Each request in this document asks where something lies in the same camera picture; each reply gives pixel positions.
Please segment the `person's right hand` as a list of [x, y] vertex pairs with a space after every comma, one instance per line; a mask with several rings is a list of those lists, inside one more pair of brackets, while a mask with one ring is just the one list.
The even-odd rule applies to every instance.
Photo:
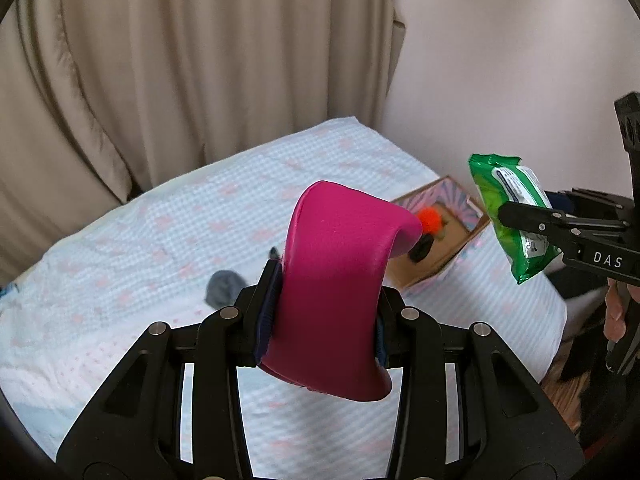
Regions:
[[626, 334], [625, 314], [627, 307], [618, 289], [620, 282], [608, 279], [608, 291], [605, 295], [605, 320], [603, 333], [607, 340], [619, 342]]

